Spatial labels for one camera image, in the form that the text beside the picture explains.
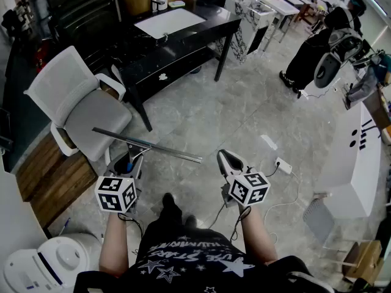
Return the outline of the black marble table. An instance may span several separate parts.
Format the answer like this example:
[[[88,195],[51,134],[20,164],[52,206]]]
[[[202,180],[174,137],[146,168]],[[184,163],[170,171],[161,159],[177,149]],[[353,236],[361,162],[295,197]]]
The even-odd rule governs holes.
[[[205,22],[187,27],[158,40],[138,29],[135,24],[170,10],[186,9]],[[231,39],[239,28],[240,17],[228,10],[200,0],[186,0],[184,7],[132,16],[121,28],[117,43],[119,79],[126,88],[125,101],[130,102],[147,131],[152,131],[144,103],[171,83],[211,59],[218,60],[214,80],[219,81]]]

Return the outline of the white table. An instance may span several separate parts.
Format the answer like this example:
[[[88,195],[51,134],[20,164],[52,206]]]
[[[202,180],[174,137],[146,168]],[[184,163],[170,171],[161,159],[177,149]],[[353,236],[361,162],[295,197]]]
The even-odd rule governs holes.
[[[294,5],[290,4],[286,0],[258,0],[273,10],[276,11],[275,18],[277,22],[272,21],[273,30],[271,32],[270,37],[268,38],[268,42],[264,47],[264,51],[268,48],[270,42],[277,37],[276,33],[280,32],[279,43],[285,38],[287,32],[290,29],[290,24],[292,20],[299,14],[299,9]]]

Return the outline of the black star print shirt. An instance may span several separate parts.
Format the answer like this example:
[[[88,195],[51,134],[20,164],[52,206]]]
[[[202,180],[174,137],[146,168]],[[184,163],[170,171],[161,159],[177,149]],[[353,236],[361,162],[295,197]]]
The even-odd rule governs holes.
[[[266,265],[213,230],[175,226],[144,237],[140,258],[122,276],[81,272],[74,293],[335,293],[287,256]]]

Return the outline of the white power strip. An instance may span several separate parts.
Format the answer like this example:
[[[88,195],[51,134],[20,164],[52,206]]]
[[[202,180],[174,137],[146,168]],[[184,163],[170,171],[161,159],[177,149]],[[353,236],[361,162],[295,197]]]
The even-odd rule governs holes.
[[[274,163],[274,165],[281,171],[283,171],[284,173],[286,173],[287,175],[290,175],[291,172],[292,172],[292,166],[287,163],[285,160],[281,159],[280,157],[278,157]]]

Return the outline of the red fire extinguisher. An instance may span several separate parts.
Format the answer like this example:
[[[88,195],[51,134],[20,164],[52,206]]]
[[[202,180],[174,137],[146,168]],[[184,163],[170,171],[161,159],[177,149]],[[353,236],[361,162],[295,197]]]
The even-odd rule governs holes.
[[[46,65],[46,51],[39,48],[34,54],[36,72],[39,73]]]

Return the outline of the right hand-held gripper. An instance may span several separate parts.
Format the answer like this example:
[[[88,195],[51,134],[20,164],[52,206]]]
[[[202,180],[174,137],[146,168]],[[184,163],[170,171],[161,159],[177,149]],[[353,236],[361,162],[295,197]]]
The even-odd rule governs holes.
[[[217,164],[227,182],[222,186],[222,198],[226,207],[238,203],[245,208],[264,201],[271,183],[262,172],[254,168],[243,172],[243,160],[227,150],[217,152]]]

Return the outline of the white mesh office chair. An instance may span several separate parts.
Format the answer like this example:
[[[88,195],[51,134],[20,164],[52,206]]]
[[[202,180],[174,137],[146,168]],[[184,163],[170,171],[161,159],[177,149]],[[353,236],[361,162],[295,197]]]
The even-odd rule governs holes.
[[[121,133],[132,119],[122,103],[125,86],[103,73],[93,74],[74,46],[69,46],[39,72],[25,94],[51,120],[51,133],[61,152],[81,152],[90,161],[110,161],[113,138],[93,131]]]

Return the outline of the white sink basin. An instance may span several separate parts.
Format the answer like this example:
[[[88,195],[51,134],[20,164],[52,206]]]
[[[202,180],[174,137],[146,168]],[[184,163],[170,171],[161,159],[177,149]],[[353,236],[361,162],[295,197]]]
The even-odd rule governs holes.
[[[205,22],[206,19],[186,10],[175,9],[140,21],[135,26],[158,40],[187,27]]]

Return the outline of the white marble vanity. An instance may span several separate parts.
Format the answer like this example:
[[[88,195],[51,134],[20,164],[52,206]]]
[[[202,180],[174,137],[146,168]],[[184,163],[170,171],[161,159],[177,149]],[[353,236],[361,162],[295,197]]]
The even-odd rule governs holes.
[[[258,49],[277,12],[258,0],[225,0],[224,8],[241,19],[227,57],[242,64]]]

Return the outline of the metal squeegee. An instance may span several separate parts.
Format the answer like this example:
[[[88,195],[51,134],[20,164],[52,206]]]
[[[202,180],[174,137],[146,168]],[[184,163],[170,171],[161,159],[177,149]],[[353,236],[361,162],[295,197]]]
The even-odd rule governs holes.
[[[159,152],[162,154],[166,154],[166,155],[169,155],[172,157],[177,157],[177,158],[180,158],[180,159],[183,159],[186,161],[190,161],[190,162],[195,162],[198,164],[200,164],[202,162],[202,157],[196,156],[195,154],[185,153],[182,151],[178,151],[178,150],[166,148],[163,146],[155,145],[153,143],[146,142],[143,140],[134,139],[131,137],[126,137],[121,134],[116,134],[114,132],[110,132],[110,131],[107,131],[107,130],[104,130],[104,129],[101,129],[98,127],[94,127],[92,129],[92,131],[99,133],[99,134],[102,134],[104,136],[110,137],[112,139],[115,139],[115,140],[118,140],[121,142],[125,142],[127,144],[126,152],[128,152],[128,154],[129,154],[128,171],[127,172],[113,172],[116,175],[125,175],[125,174],[132,172],[134,170],[134,159],[138,155],[140,155],[140,154],[143,155],[147,151]]]

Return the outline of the grey mesh stool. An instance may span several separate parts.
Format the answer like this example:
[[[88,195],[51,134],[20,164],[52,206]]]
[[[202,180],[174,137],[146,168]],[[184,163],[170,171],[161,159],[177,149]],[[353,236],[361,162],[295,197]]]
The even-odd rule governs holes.
[[[324,198],[315,198],[303,213],[303,221],[321,245],[325,245],[334,229],[335,221],[324,204]]]

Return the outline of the white curved counter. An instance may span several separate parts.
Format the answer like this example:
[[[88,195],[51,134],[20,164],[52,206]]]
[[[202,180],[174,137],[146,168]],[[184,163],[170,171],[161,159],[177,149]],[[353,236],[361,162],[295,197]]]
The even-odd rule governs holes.
[[[338,116],[333,141],[315,194],[336,219],[368,217],[373,209],[381,160],[378,127],[364,103]]]

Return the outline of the blue pen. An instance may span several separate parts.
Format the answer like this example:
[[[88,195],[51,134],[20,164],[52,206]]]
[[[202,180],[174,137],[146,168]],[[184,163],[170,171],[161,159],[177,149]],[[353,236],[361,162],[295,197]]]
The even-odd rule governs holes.
[[[69,218],[67,219],[67,221],[66,221],[65,224],[63,225],[62,229],[60,230],[58,236],[61,236],[61,235],[63,234],[64,230],[66,229],[66,227],[67,227],[68,224],[70,223],[70,220],[71,220],[71,217],[69,217]]]

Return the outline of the wooden slat platform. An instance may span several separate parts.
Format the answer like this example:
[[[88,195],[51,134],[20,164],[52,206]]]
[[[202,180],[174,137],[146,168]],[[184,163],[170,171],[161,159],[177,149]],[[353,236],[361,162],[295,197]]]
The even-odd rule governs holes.
[[[85,155],[64,155],[47,134],[16,172],[22,200],[28,202],[39,225],[47,229],[96,180]]]

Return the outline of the white toilet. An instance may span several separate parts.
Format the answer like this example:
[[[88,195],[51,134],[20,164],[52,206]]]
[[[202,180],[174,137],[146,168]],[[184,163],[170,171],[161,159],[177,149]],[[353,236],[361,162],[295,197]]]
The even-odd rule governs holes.
[[[48,239],[37,249],[12,253],[4,264],[13,293],[72,293],[81,272],[97,270],[101,241],[87,233]]]

